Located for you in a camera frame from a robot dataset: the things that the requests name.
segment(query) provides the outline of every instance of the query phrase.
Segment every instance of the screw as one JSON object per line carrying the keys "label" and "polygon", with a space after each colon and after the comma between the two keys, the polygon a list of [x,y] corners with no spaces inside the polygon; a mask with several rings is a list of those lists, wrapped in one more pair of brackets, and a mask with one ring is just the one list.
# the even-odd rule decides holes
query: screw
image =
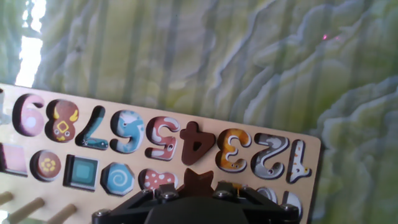
{"label": "screw", "polygon": [[232,197],[232,194],[226,190],[219,190],[215,193],[218,198]]}
{"label": "screw", "polygon": [[291,205],[291,204],[283,204],[283,205],[280,205],[280,207],[281,207],[283,210],[285,210],[285,211],[290,211],[290,210],[293,210],[293,209],[298,209],[296,206]]}
{"label": "screw", "polygon": [[98,217],[102,217],[102,216],[105,216],[105,215],[109,215],[110,213],[111,213],[111,210],[109,210],[107,208],[103,208],[103,209],[100,209],[100,210],[96,211],[95,215],[98,216]]}
{"label": "screw", "polygon": [[177,194],[174,193],[174,192],[164,192],[164,193],[162,193],[162,197],[164,199],[171,199],[171,198],[175,198],[176,196],[177,196]]}

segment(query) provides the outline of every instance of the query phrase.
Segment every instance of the teal square piece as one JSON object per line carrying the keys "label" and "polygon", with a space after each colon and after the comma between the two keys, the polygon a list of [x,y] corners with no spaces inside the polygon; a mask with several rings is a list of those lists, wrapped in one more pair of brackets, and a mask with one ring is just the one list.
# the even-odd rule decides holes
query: teal square piece
{"label": "teal square piece", "polygon": [[94,190],[97,178],[98,161],[75,156],[72,165],[70,186]]}

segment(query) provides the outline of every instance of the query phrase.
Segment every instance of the wooden puzzle board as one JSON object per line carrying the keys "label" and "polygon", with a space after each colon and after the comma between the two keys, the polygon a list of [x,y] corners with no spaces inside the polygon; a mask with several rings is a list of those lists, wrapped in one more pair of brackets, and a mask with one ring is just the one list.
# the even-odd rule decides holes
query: wooden puzzle board
{"label": "wooden puzzle board", "polygon": [[[77,212],[72,215],[66,221],[66,223],[89,223],[91,221],[91,214],[93,212],[101,208],[114,209],[119,204],[123,203],[125,200],[141,190],[138,183],[140,171],[150,168],[159,173],[171,172],[176,175],[179,187],[183,183],[183,174],[185,169],[189,167],[198,174],[213,170],[214,179],[211,186],[214,189],[217,185],[217,182],[220,180],[227,180],[239,184],[247,184],[254,189],[268,187],[273,189],[276,193],[278,204],[282,203],[284,192],[289,191],[295,194],[301,201],[303,211],[301,223],[306,223],[308,220],[308,211],[312,199],[315,174],[317,173],[317,165],[320,155],[320,140],[315,137],[278,131],[275,129],[260,128],[245,124],[201,118],[186,114],[172,113],[168,111],[159,111],[141,108],[138,106],[123,105],[120,103],[112,103],[108,101],[33,90],[12,85],[0,84],[0,88],[3,89],[4,95],[2,113],[8,114],[9,116],[12,115],[15,102],[22,95],[34,94],[41,96],[45,102],[44,106],[42,108],[37,108],[31,105],[30,107],[41,113],[45,123],[49,120],[46,115],[46,107],[48,103],[58,99],[73,102],[77,105],[79,110],[78,120],[73,124],[76,128],[75,136],[85,128],[91,117],[93,109],[100,105],[105,108],[106,112],[104,114],[102,123],[93,133],[93,136],[100,139],[107,139],[108,141],[111,139],[118,139],[123,143],[128,142],[128,139],[119,138],[116,136],[110,127],[113,114],[121,110],[129,110],[138,113],[144,121],[145,126],[154,117],[166,116],[176,119],[180,124],[180,129],[185,129],[188,122],[194,121],[198,123],[200,131],[213,133],[217,140],[220,133],[231,128],[244,130],[251,136],[252,139],[252,143],[249,147],[242,147],[237,139],[231,141],[231,145],[238,148],[239,151],[236,156],[230,156],[229,160],[237,161],[238,159],[244,159],[247,161],[247,167],[242,172],[230,173],[221,170],[216,165],[216,154],[220,152],[217,143],[214,144],[213,147],[199,161],[194,163],[194,165],[184,165],[181,160],[184,140],[180,138],[180,131],[173,133],[167,128],[162,128],[160,130],[160,135],[173,136],[177,139],[177,147],[175,148],[175,154],[171,161],[161,161],[146,157],[145,150],[148,147],[162,148],[162,146],[156,146],[155,144],[152,144],[146,136],[144,136],[141,146],[139,146],[136,151],[130,154],[121,154],[112,150],[110,147],[105,151],[101,151],[77,146],[74,140],[69,142],[56,142],[49,139],[44,130],[41,131],[39,135],[34,137],[24,136],[16,131],[12,122],[9,124],[2,124],[0,125],[0,142],[3,144],[12,144],[23,147],[25,163],[27,166],[27,177],[0,172],[0,193],[10,191],[14,194],[13,200],[0,206],[1,210],[6,210],[12,213],[36,197],[42,197],[45,201],[44,207],[34,212],[30,216],[31,218],[48,220],[54,214],[59,212],[64,206],[72,203],[77,207]],[[269,169],[276,162],[283,163],[285,169],[283,174],[278,179],[264,180],[253,174],[251,169],[251,159],[253,155],[268,148],[267,146],[256,144],[254,142],[254,137],[257,133],[283,136],[289,139],[289,147],[280,154],[266,160],[265,163],[265,166]],[[303,155],[302,164],[305,167],[308,167],[312,174],[310,176],[299,178],[294,184],[290,184],[286,180],[289,157],[292,150],[292,143],[298,139],[301,139],[305,143],[305,154]],[[32,156],[36,152],[44,149],[55,153],[61,162],[61,171],[58,177],[52,182],[39,181],[32,175],[32,171],[29,168]],[[63,186],[64,169],[67,155],[75,155],[99,160],[97,172],[98,176],[96,179],[96,187],[94,192]],[[112,162],[127,164],[134,173],[134,188],[123,197],[108,195],[100,184],[101,171]]]}

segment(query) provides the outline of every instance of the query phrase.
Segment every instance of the square shape piece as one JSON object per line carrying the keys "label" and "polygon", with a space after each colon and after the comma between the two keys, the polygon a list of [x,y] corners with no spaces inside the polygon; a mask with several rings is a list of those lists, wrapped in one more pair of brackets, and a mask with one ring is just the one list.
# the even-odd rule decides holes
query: square shape piece
{"label": "square shape piece", "polygon": [[95,159],[67,156],[63,185],[94,191],[98,175],[98,161]]}
{"label": "square shape piece", "polygon": [[24,149],[0,143],[0,171],[27,177]]}

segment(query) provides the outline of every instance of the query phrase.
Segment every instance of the green cloth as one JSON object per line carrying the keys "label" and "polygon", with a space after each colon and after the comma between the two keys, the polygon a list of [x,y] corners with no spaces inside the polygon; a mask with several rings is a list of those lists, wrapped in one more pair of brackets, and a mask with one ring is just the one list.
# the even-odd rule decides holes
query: green cloth
{"label": "green cloth", "polygon": [[[11,8],[1,29],[21,33]],[[325,146],[313,223],[398,223],[398,0],[45,8],[34,88],[311,134]],[[0,34],[2,82],[20,37]]]}

